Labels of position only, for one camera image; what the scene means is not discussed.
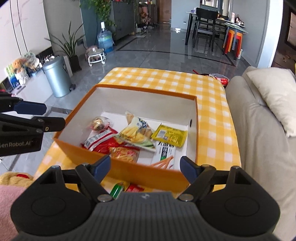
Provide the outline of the green sausage stick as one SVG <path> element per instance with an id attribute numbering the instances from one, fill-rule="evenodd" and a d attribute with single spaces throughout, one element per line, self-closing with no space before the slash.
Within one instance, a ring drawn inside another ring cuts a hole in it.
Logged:
<path id="1" fill-rule="evenodd" d="M 124 192 L 125 190 L 125 186 L 123 182 L 119 182 L 117 184 L 114 185 L 114 187 L 112 188 L 111 192 L 110 192 L 110 196 L 113 199 L 117 199 L 119 197 L 119 195 L 121 194 L 121 192 Z"/>

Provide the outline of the red snack packet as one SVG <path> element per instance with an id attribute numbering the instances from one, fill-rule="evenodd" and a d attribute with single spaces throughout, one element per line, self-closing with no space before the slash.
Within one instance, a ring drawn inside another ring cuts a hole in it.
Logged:
<path id="1" fill-rule="evenodd" d="M 91 152 L 109 155 L 111 148 L 124 147 L 127 144 L 118 138 L 117 134 L 118 132 L 111 127 L 101 132 L 91 131 L 87 140 L 80 145 Z"/>

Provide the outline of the red sausage stick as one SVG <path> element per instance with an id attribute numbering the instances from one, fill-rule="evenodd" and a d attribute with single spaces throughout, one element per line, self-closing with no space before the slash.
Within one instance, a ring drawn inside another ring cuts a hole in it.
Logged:
<path id="1" fill-rule="evenodd" d="M 143 192 L 143 191 L 144 191 L 144 188 L 135 184 L 130 184 L 126 189 L 126 192 Z"/>

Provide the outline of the white spicy strips packet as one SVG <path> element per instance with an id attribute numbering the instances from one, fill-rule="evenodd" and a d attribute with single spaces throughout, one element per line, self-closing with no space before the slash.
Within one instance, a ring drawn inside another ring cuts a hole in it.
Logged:
<path id="1" fill-rule="evenodd" d="M 156 142 L 156 152 L 150 166 L 169 170 L 174 168 L 176 147 L 163 142 Z"/>

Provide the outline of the Mimi shrimp sticks bag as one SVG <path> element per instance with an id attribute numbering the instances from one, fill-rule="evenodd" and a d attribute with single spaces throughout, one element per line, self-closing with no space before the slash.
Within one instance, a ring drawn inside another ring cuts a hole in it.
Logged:
<path id="1" fill-rule="evenodd" d="M 109 151 L 112 158 L 130 163 L 136 163 L 139 156 L 139 148 L 136 147 L 112 147 Z"/>

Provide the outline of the yellow snack packet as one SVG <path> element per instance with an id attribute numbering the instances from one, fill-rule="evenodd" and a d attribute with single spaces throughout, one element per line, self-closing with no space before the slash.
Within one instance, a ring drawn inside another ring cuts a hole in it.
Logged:
<path id="1" fill-rule="evenodd" d="M 188 131 L 179 130 L 166 125 L 159 125 L 152 134 L 152 139 L 177 148 L 181 148 L 187 138 Z"/>

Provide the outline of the clear chocolate cake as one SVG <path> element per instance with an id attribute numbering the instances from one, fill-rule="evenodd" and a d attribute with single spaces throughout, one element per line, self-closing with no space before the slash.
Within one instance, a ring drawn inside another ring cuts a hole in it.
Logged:
<path id="1" fill-rule="evenodd" d="M 111 120 L 104 116 L 95 117 L 89 124 L 93 131 L 102 132 L 111 125 Z"/>

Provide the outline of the potato chips bag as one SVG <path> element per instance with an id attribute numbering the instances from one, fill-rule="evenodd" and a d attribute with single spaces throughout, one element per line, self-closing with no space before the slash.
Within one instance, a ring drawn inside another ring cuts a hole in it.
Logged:
<path id="1" fill-rule="evenodd" d="M 156 148 L 152 142 L 154 130 L 145 120 L 129 111 L 125 112 L 125 117 L 127 126 L 117 134 L 118 138 L 135 147 L 155 153 Z"/>

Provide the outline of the clutter of toys on console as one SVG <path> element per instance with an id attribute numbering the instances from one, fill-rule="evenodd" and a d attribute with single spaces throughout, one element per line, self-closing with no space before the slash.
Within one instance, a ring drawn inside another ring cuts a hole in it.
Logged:
<path id="1" fill-rule="evenodd" d="M 23 86 L 42 68 L 39 58 L 31 51 L 26 52 L 20 58 L 6 67 L 9 82 L 13 89 Z"/>

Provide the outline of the yellow checkered tablecloth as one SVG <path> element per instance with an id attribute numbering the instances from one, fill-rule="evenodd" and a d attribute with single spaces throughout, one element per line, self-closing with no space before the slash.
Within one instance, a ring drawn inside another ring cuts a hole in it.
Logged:
<path id="1" fill-rule="evenodd" d="M 66 118 L 66 127 L 54 136 L 35 178 L 50 166 L 72 169 L 94 163 L 102 154 L 81 147 L 85 129 L 93 118 L 106 116 L 113 128 L 126 127 L 125 112 L 143 118 L 156 129 L 172 126 L 188 132 L 182 148 L 176 150 L 174 163 L 152 167 L 153 153 L 142 150 L 136 163 L 112 159 L 103 185 L 111 189 L 125 181 L 150 189 L 182 192 L 188 181 L 180 172 L 180 158 L 187 156 L 198 165 L 208 164 L 229 170 L 241 164 L 238 142 L 226 94 L 214 78 L 168 70 L 112 69 L 84 96 Z"/>

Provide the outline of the silver pedal trash can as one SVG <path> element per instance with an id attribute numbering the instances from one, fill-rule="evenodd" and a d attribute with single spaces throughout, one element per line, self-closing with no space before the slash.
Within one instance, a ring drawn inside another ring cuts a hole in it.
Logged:
<path id="1" fill-rule="evenodd" d="M 56 98 L 64 97 L 75 90 L 76 85 L 70 79 L 63 57 L 56 57 L 45 63 L 42 69 Z"/>

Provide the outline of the orange cardboard box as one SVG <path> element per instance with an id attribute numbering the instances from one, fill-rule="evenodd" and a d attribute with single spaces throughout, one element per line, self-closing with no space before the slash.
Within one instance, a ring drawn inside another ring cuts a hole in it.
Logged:
<path id="1" fill-rule="evenodd" d="M 183 192 L 183 156 L 197 159 L 197 98 L 139 87 L 93 87 L 55 134 L 55 142 L 76 165 L 106 155 L 108 175 L 145 187 Z"/>

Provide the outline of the beige sofa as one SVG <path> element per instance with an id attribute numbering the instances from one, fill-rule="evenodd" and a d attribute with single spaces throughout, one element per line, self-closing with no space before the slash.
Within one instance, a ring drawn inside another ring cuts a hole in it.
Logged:
<path id="1" fill-rule="evenodd" d="M 288 138 L 281 123 L 264 102 L 247 73 L 234 76 L 226 98 L 235 126 L 242 168 L 280 206 L 274 235 L 295 239 L 295 138 Z"/>

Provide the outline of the potted grass plant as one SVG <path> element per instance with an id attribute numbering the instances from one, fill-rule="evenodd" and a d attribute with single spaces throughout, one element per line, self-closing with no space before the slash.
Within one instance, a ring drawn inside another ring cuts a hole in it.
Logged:
<path id="1" fill-rule="evenodd" d="M 70 21 L 67 38 L 63 33 L 62 33 L 62 40 L 60 40 L 58 37 L 54 36 L 53 34 L 49 34 L 49 37 L 45 38 L 45 40 L 49 41 L 50 43 L 59 46 L 62 52 L 67 55 L 69 59 L 70 67 L 73 73 L 82 70 L 79 64 L 78 55 L 76 54 L 76 45 L 85 36 L 84 34 L 82 34 L 81 36 L 76 37 L 78 31 L 82 28 L 82 26 L 83 24 L 81 24 L 76 30 L 72 32 L 71 30 L 72 22 Z"/>

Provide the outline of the pink blanket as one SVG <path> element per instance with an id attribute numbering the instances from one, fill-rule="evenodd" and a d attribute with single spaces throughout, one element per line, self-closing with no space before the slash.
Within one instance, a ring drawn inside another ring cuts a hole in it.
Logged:
<path id="1" fill-rule="evenodd" d="M 1 240 L 12 240 L 18 232 L 11 220 L 11 206 L 25 191 L 25 187 L 1 185 Z"/>

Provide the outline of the snack bag on floor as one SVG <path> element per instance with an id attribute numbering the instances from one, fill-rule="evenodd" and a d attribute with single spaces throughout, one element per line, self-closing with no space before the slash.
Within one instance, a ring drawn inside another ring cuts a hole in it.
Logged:
<path id="1" fill-rule="evenodd" d="M 195 69 L 193 69 L 192 71 L 197 75 L 208 76 L 208 77 L 212 77 L 212 78 L 215 78 L 215 79 L 219 80 L 224 88 L 226 88 L 227 85 L 228 85 L 229 78 L 222 75 L 222 74 L 218 74 L 218 73 L 209 73 L 209 74 L 208 73 L 199 73 Z"/>

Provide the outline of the small white stool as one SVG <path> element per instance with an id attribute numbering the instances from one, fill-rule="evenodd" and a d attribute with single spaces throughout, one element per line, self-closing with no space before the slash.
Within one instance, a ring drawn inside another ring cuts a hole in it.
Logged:
<path id="1" fill-rule="evenodd" d="M 92 48 L 87 53 L 87 62 L 89 67 L 92 67 L 94 63 L 101 63 L 102 65 L 105 64 L 106 61 L 106 54 L 104 49 L 101 48 Z"/>

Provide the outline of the blue water jug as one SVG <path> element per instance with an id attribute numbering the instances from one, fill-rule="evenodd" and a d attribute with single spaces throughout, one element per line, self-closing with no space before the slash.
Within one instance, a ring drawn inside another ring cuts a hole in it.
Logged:
<path id="1" fill-rule="evenodd" d="M 99 48 L 103 49 L 106 53 L 113 51 L 113 39 L 112 39 L 112 33 L 107 30 L 105 26 L 105 22 L 101 22 L 101 31 L 97 35 L 98 40 L 98 46 Z"/>

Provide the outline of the white cushion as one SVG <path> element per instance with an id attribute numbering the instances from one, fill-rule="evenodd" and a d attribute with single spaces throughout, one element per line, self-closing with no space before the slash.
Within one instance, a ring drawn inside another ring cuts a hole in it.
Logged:
<path id="1" fill-rule="evenodd" d="M 271 67 L 247 72 L 287 137 L 295 137 L 295 75 L 289 69 Z"/>

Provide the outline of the hanging green vine plant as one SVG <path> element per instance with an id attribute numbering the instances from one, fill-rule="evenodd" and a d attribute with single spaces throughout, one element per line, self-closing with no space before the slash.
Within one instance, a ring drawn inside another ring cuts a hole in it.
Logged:
<path id="1" fill-rule="evenodd" d="M 115 22 L 110 19 L 111 3 L 111 0 L 82 0 L 80 6 L 93 9 L 97 19 L 105 22 L 106 27 L 115 27 Z"/>

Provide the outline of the orange stacked stools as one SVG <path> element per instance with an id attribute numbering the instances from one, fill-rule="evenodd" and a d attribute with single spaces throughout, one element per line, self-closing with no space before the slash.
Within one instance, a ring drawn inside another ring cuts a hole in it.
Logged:
<path id="1" fill-rule="evenodd" d="M 234 60 L 238 59 L 241 53 L 243 33 L 238 30 L 228 29 L 223 43 L 222 53 L 227 55 L 230 51 L 234 52 Z"/>

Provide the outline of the grey cabinet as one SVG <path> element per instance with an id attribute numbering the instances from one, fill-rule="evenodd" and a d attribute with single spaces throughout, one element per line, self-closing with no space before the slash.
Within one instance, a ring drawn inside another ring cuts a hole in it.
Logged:
<path id="1" fill-rule="evenodd" d="M 133 4 L 124 1 L 112 1 L 109 19 L 114 22 L 114 26 L 110 27 L 114 42 L 130 35 L 135 30 Z"/>

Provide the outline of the black dining table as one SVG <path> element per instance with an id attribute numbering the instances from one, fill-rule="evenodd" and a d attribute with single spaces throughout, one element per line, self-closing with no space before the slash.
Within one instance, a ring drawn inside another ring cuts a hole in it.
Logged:
<path id="1" fill-rule="evenodd" d="M 188 45 L 190 34 L 192 33 L 192 47 L 198 43 L 200 35 L 209 38 L 209 46 L 211 51 L 214 50 L 215 38 L 220 34 L 226 37 L 227 31 L 232 28 L 235 33 L 247 34 L 247 31 L 239 25 L 228 20 L 218 17 L 217 11 L 208 9 L 196 8 L 195 10 L 188 11 L 189 15 L 188 25 L 186 29 L 185 45 Z"/>

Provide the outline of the black dining chair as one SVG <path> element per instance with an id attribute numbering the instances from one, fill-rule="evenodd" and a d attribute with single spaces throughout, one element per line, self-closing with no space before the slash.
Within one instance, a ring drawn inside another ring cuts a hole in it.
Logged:
<path id="1" fill-rule="evenodd" d="M 192 47 L 195 48 L 198 40 L 199 35 L 207 35 L 209 36 L 209 44 L 211 47 L 211 51 L 214 49 L 214 40 L 215 40 L 215 25 L 216 20 L 218 18 L 218 12 L 212 11 L 208 9 L 197 8 L 196 10 L 196 23 L 194 27 L 194 37 Z"/>

